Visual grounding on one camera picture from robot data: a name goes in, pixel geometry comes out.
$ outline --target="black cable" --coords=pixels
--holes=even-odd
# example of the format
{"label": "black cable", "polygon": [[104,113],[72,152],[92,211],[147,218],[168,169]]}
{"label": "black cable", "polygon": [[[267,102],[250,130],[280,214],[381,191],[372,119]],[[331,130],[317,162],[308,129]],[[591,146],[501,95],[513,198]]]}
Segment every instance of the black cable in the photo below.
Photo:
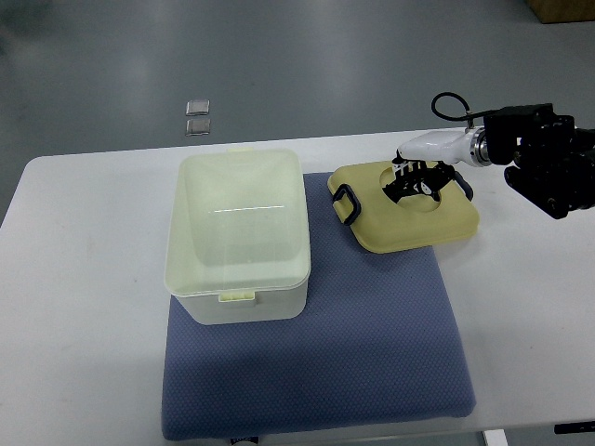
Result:
{"label": "black cable", "polygon": [[[458,100],[461,104],[463,104],[463,107],[465,107],[466,114],[464,116],[448,116],[447,114],[440,113],[438,110],[436,110],[436,102],[438,102],[438,99],[444,98],[444,97],[455,98],[456,100]],[[451,121],[451,122],[468,121],[469,127],[473,127],[473,119],[482,118],[484,116],[487,116],[488,114],[492,114],[492,113],[496,112],[496,110],[486,110],[486,111],[479,111],[477,113],[471,113],[470,107],[469,107],[469,104],[467,103],[467,101],[464,100],[457,93],[453,93],[452,91],[444,91],[441,94],[436,95],[436,97],[431,101],[431,111],[436,116],[438,116],[439,118],[442,118],[446,121]]]}

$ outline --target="blue cushion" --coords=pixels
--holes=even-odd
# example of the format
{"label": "blue cushion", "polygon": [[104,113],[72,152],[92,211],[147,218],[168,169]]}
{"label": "blue cushion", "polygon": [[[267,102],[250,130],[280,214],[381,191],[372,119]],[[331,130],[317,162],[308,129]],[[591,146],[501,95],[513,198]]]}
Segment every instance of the blue cushion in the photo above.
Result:
{"label": "blue cushion", "polygon": [[433,250],[376,255],[306,175],[308,302],[294,319],[195,322],[172,297],[166,439],[235,438],[471,413],[475,397]]}

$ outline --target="white table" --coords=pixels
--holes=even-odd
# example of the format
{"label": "white table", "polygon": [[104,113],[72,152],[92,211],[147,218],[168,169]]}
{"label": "white table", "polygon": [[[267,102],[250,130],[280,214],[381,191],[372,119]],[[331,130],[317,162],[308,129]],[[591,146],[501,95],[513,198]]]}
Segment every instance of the white table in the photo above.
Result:
{"label": "white table", "polygon": [[[156,445],[179,163],[288,148],[305,172],[389,160],[423,132],[38,158],[0,229],[0,444]],[[477,406],[464,419],[266,436],[261,444],[480,431],[595,419],[594,211],[553,220],[503,168],[458,170],[482,223],[436,246]],[[225,444],[209,440],[201,444]]]}

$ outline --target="black handle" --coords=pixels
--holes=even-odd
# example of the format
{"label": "black handle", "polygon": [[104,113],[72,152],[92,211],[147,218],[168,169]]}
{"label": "black handle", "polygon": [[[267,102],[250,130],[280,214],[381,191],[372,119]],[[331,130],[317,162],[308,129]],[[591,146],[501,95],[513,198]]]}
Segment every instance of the black handle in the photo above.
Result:
{"label": "black handle", "polygon": [[337,191],[333,194],[333,203],[338,202],[341,198],[343,198],[343,195],[345,194],[347,194],[347,198],[349,198],[351,205],[353,206],[353,210],[347,216],[347,218],[343,220],[343,224],[346,226],[350,226],[358,217],[358,215],[362,213],[362,205],[355,196],[355,193],[353,193],[353,189],[351,188],[351,186],[345,183],[341,184],[337,188]]}

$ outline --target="translucent plastic container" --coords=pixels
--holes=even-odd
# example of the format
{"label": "translucent plastic container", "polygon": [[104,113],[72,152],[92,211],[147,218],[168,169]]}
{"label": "translucent plastic container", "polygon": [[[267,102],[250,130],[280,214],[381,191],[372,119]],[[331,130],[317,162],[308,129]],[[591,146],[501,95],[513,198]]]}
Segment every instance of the translucent plastic container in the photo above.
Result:
{"label": "translucent plastic container", "polygon": [[165,286],[196,321],[293,318],[306,305],[310,267],[304,181],[292,151],[182,162]]}

